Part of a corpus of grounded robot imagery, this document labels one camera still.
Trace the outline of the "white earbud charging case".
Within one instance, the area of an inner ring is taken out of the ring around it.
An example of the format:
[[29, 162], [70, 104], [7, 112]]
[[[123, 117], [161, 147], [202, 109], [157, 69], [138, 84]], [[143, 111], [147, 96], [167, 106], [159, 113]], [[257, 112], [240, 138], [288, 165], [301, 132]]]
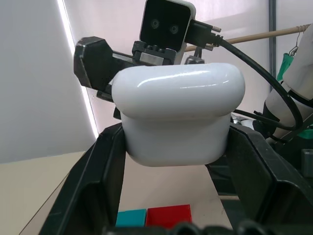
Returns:
[[228, 63], [131, 67], [112, 80], [127, 152], [150, 167], [219, 159], [244, 95], [244, 76]]

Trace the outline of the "teal block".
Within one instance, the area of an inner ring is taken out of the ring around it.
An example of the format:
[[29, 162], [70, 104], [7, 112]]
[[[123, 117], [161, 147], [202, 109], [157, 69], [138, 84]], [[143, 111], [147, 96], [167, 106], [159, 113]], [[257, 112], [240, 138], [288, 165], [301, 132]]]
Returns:
[[119, 211], [117, 214], [116, 227], [144, 227], [146, 209]]

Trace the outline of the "grey metal upright post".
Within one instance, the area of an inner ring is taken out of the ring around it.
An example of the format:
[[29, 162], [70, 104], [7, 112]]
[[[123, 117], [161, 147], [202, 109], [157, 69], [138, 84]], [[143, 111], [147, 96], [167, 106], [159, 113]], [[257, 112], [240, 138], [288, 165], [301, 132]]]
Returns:
[[[268, 30], [276, 31], [276, 0], [268, 0]], [[269, 37], [269, 72], [276, 77], [276, 37]]]

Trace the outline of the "red block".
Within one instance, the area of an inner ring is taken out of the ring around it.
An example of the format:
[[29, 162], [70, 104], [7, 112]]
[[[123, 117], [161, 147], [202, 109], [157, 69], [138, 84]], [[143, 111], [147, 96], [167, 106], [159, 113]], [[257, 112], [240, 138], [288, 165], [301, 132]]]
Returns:
[[145, 226], [173, 228], [181, 222], [192, 222], [190, 205], [176, 205], [158, 208], [148, 208]]

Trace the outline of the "wooden rod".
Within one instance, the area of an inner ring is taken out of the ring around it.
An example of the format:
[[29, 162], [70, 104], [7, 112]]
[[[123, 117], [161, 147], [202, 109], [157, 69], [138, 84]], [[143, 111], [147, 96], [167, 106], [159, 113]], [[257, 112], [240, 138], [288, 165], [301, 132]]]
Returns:
[[[306, 29], [310, 25], [311, 24], [299, 25], [299, 26], [292, 27], [292, 28], [276, 30], [274, 32], [264, 32], [264, 33], [259, 33], [259, 34], [247, 35], [247, 36], [243, 36], [243, 37], [226, 39], [226, 41], [230, 44], [237, 44], [237, 43], [256, 41], [256, 40], [260, 40], [260, 39], [267, 39], [270, 36], [279, 37], [279, 36], [285, 36], [285, 35], [290, 35], [290, 34], [294, 34], [294, 33], [301, 33], [301, 32], [305, 32]], [[209, 48], [208, 50], [210, 50], [210, 48], [213, 48], [213, 47], [218, 47], [221, 43], [221, 38], [222, 37], [219, 36], [218, 39], [216, 39], [213, 44], [206, 44], [206, 47]], [[185, 52], [190, 52], [190, 51], [195, 51], [195, 50], [196, 50], [196, 46], [188, 46], [185, 49]]]

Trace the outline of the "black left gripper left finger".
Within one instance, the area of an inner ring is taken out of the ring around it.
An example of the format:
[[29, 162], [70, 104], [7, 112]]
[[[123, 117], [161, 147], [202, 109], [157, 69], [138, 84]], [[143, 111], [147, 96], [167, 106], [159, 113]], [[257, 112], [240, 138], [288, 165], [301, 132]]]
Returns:
[[40, 235], [101, 235], [116, 223], [126, 144], [122, 125], [106, 128], [72, 167]]

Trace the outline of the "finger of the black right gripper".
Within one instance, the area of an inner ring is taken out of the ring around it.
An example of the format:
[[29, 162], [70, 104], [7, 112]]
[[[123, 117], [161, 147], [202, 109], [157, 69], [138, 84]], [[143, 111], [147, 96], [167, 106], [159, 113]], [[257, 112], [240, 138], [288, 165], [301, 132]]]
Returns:
[[202, 56], [202, 48], [196, 47], [194, 55], [189, 55], [185, 60], [185, 64], [203, 64]]
[[110, 82], [114, 78], [113, 50], [106, 40], [81, 38], [74, 52], [74, 74], [80, 85], [100, 92], [100, 99], [113, 102]]

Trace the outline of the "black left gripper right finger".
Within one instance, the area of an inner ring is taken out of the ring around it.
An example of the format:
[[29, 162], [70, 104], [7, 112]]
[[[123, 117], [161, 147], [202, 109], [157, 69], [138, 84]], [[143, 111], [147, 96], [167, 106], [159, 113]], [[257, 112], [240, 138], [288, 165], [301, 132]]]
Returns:
[[271, 235], [313, 235], [313, 179], [248, 127], [230, 126], [224, 155], [249, 219]]

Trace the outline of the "green cloth on hanger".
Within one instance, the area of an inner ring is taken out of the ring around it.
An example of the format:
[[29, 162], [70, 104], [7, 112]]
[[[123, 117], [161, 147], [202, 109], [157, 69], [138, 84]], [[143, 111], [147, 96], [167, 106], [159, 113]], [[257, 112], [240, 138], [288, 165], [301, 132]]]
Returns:
[[[282, 64], [279, 69], [279, 73], [276, 77], [276, 80], [281, 82], [283, 80], [283, 75], [291, 65], [294, 56], [289, 55], [288, 53], [284, 53]], [[299, 137], [307, 140], [313, 140], [313, 124], [307, 128], [306, 130], [302, 131], [298, 134]]]

